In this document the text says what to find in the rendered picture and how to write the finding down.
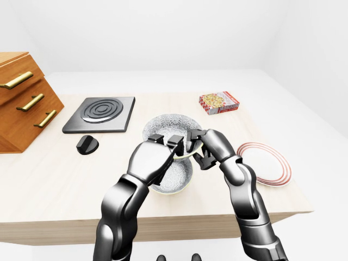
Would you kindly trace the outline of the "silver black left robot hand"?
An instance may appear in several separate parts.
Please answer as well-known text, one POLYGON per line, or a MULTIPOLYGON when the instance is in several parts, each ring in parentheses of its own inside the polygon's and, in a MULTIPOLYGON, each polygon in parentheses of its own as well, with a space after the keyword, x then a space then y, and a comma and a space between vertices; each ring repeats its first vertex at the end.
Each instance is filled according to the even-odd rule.
POLYGON ((148 186, 160 185, 166 171, 173 163, 174 155, 184 154, 183 139, 183 136, 173 135, 165 144, 163 135, 151 135, 136 147, 131 155, 127 173, 148 186))

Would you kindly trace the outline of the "round black stove knob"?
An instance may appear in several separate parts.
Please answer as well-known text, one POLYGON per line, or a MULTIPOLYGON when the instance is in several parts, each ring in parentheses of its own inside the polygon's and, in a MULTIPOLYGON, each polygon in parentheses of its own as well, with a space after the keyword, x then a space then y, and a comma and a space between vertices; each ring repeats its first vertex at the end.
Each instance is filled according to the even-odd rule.
POLYGON ((91 135, 84 135, 78 142, 76 148, 82 155, 88 155, 95 152, 99 147, 99 142, 91 135))

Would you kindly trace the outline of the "large wooden drawer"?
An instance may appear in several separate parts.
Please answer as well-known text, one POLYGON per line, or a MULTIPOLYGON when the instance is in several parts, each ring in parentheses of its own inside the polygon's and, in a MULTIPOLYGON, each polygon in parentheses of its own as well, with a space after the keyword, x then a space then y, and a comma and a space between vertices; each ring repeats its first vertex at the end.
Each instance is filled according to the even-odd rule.
POLYGON ((32 72, 33 76, 25 82, 11 90, 0 88, 0 105, 23 93, 27 88, 44 77, 43 72, 28 52, 18 55, 15 59, 4 61, 0 65, 0 84, 5 84, 28 71, 32 72))

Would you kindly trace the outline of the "small wooden drawer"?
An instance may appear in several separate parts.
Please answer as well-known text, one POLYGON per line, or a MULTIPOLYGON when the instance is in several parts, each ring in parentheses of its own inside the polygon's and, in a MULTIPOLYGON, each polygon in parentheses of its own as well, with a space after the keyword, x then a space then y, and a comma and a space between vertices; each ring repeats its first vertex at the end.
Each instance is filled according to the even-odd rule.
POLYGON ((0 106, 0 153, 21 153, 43 131, 35 127, 47 114, 60 112, 64 105, 56 94, 45 95, 27 112, 17 108, 29 102, 31 94, 24 94, 7 105, 0 106))

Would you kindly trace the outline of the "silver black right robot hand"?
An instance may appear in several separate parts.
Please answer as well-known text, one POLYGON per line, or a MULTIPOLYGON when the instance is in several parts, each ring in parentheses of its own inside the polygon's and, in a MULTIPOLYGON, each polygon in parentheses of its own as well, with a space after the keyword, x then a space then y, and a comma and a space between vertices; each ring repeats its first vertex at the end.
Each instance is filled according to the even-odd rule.
POLYGON ((213 167, 216 162, 220 163, 219 168, 226 172, 230 165, 242 163, 240 156, 236 155, 232 145, 227 138, 220 132, 208 129, 190 129, 187 135, 187 152, 193 150, 194 143, 201 140, 203 143, 203 157, 198 153, 193 154, 194 159, 200 165, 201 170, 208 170, 213 167))

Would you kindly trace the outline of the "red printed food box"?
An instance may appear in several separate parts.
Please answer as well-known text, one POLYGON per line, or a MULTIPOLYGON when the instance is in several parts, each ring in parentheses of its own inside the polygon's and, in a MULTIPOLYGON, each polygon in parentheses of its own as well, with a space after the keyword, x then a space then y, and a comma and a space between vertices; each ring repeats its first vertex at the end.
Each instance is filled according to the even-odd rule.
POLYGON ((240 103, 228 91, 223 91, 200 96, 199 104, 208 115, 214 115, 237 110, 240 103))

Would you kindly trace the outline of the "patterned black white bowl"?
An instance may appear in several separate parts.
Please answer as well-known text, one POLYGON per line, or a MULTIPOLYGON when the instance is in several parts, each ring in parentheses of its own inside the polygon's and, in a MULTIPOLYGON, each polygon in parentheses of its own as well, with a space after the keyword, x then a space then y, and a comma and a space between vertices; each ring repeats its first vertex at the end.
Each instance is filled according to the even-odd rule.
POLYGON ((174 156, 174 160, 183 160, 192 156, 203 146, 202 141, 196 141, 192 152, 186 151, 187 132, 190 129, 202 129, 202 127, 194 119, 182 114, 163 114, 151 119, 144 127, 142 132, 143 140, 147 140, 153 134, 164 136, 164 144, 173 136, 183 136, 184 154, 182 156, 174 156))
POLYGON ((175 194, 182 191, 191 181, 192 163, 189 158, 175 160, 166 171, 160 185, 151 188, 162 194, 175 194))

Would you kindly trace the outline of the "wooden cabinet with drawers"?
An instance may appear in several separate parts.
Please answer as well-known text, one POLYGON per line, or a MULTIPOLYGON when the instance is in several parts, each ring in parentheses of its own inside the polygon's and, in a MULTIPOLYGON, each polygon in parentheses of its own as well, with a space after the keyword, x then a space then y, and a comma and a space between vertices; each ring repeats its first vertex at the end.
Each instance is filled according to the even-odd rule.
POLYGON ((0 52, 0 153, 22 153, 64 105, 28 52, 0 52))

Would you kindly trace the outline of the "white plate with red rings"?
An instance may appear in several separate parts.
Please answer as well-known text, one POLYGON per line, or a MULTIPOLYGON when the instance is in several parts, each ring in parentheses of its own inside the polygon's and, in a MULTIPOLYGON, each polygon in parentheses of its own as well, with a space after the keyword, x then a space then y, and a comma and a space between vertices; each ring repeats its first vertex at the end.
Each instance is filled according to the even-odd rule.
POLYGON ((247 164, 256 173, 259 183, 281 187, 292 179, 292 169, 286 158, 273 147, 260 142, 247 142, 237 150, 247 164))

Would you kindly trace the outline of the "flat dark stove plate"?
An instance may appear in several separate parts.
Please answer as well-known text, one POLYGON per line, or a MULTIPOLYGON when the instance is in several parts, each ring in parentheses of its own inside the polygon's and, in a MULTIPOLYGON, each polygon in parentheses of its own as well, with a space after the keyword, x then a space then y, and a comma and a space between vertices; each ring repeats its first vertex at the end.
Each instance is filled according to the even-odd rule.
POLYGON ((63 133, 125 132, 135 97, 88 97, 62 128, 63 133))

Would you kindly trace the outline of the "medium wooden drawer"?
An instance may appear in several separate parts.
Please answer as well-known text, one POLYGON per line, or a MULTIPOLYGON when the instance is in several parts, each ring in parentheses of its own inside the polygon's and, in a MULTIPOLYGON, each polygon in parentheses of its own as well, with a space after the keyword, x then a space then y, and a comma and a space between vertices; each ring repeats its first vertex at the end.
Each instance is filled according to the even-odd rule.
POLYGON ((47 112, 61 111, 64 105, 59 97, 50 87, 46 80, 41 79, 30 86, 24 93, 20 94, 10 102, 0 106, 0 134, 9 139, 26 136, 36 136, 42 129, 34 124, 40 123, 47 112), (29 111, 17 110, 32 100, 32 96, 44 94, 45 97, 33 106, 29 111))

